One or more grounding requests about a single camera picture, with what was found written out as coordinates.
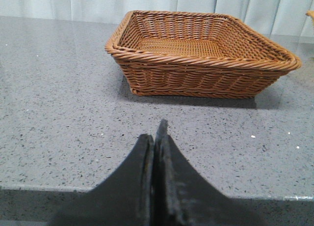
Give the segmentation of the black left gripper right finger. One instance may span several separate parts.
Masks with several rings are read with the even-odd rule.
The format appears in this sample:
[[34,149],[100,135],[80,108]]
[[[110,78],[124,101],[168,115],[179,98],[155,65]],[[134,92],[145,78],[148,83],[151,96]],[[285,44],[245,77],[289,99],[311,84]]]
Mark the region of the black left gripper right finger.
[[249,208],[223,195],[188,162],[167,133],[157,130],[154,158],[154,221],[157,226],[263,226]]

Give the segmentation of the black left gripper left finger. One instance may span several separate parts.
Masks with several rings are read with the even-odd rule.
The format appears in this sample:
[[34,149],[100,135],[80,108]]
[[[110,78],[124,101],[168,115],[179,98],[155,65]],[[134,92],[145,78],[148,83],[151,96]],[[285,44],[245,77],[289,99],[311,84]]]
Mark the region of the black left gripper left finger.
[[50,226],[148,226],[154,143],[140,135],[123,163],[99,186],[63,206]]

